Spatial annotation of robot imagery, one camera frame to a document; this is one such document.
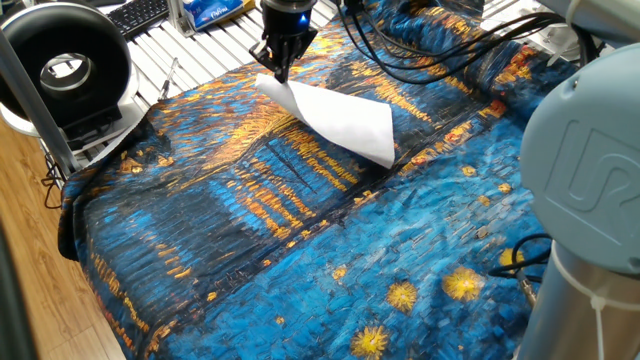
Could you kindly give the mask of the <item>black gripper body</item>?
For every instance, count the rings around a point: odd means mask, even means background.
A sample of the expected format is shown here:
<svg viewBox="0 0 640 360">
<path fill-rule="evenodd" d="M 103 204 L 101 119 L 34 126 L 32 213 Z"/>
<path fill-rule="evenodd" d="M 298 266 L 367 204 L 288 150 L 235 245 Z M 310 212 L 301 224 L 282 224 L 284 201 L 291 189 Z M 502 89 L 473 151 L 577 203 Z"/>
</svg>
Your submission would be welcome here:
<svg viewBox="0 0 640 360">
<path fill-rule="evenodd" d="M 317 34 L 311 27 L 316 0 L 262 0 L 263 38 L 271 50 L 306 50 Z"/>
</svg>

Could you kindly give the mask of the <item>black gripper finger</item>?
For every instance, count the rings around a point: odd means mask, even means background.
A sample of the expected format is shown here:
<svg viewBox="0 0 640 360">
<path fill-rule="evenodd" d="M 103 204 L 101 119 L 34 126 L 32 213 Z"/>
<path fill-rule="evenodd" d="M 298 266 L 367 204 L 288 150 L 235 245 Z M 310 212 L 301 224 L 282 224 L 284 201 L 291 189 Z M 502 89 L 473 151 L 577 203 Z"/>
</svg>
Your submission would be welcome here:
<svg viewBox="0 0 640 360">
<path fill-rule="evenodd" d="M 273 60 L 272 52 L 266 40 L 260 40 L 254 44 L 249 49 L 249 53 L 259 64 L 269 69 L 271 72 L 278 73 L 280 71 L 280 66 Z"/>
<path fill-rule="evenodd" d="M 292 64 L 304 55 L 317 33 L 315 28 L 309 28 L 304 33 L 278 36 L 274 50 L 274 59 L 277 64 L 274 77 L 280 83 L 288 81 Z"/>
</svg>

